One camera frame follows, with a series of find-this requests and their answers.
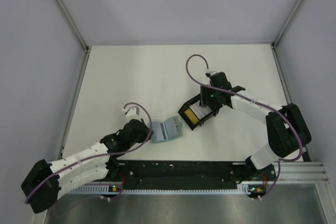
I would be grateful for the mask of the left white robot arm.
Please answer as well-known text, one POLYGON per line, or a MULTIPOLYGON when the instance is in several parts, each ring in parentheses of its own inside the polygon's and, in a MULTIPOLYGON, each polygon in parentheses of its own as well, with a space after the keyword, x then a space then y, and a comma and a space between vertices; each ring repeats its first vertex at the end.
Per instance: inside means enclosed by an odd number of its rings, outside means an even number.
POLYGON ((52 162, 36 162, 20 186, 25 204, 39 214, 73 189, 96 180, 116 179, 118 158, 140 148, 151 135, 151 124, 133 119, 79 153, 52 162))

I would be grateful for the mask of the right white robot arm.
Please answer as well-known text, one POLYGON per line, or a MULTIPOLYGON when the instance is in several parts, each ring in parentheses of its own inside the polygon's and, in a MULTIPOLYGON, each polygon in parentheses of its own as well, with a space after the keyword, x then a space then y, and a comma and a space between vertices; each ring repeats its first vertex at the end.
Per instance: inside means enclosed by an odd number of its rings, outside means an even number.
POLYGON ((311 142, 311 134, 297 105, 277 105, 259 99, 241 86, 232 87, 223 72, 207 72, 209 84, 201 86, 200 105, 228 106, 244 112, 266 126, 266 143, 246 158, 245 174, 252 180, 264 174, 264 168, 302 149, 311 142))

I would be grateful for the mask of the white card with black stripe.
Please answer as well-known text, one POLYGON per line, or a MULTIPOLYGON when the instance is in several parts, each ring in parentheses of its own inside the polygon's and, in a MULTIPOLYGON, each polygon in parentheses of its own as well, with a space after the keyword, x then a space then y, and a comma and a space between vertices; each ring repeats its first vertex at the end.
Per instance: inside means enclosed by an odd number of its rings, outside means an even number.
POLYGON ((163 122, 153 122, 152 123, 152 142, 161 143, 168 140, 166 127, 163 122))

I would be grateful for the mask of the black card box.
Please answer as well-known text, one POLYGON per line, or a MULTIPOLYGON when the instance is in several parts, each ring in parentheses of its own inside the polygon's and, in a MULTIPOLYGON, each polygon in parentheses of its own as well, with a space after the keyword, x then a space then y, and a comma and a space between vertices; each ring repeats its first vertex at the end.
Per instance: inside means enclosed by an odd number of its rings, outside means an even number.
POLYGON ((222 106, 201 106, 201 95, 198 94, 186 101, 178 110, 178 114, 193 131, 202 126, 207 120, 215 117, 222 106))

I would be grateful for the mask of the green card holder wallet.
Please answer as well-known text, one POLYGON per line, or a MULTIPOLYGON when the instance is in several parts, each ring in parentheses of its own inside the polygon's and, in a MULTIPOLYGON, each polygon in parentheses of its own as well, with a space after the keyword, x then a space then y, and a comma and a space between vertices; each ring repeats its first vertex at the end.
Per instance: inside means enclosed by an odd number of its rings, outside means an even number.
POLYGON ((163 123, 165 124, 168 137, 168 140, 165 142, 172 141, 183 136, 182 122, 178 119, 177 116, 170 117, 163 123))

